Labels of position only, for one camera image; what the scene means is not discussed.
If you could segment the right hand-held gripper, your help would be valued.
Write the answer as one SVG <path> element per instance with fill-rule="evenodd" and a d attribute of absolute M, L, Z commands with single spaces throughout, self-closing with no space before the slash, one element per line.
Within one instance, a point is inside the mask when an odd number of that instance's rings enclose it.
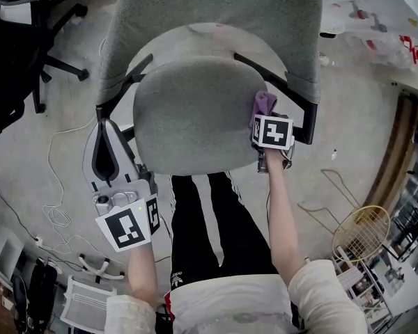
<path fill-rule="evenodd" d="M 283 157 L 283 168 L 292 166 L 295 137 L 293 121 L 286 116 L 255 114 L 251 131 L 251 146 L 258 153 L 257 169 L 259 173 L 268 172 L 264 149 L 278 150 Z"/>

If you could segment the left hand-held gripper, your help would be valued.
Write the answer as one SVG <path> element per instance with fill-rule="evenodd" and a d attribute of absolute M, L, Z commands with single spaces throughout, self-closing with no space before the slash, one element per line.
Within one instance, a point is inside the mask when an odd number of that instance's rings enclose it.
<path fill-rule="evenodd" d="M 96 222 L 115 251 L 151 242 L 160 228 L 157 185 L 134 154 L 118 125 L 99 121 L 87 139 L 82 170 L 99 214 Z"/>

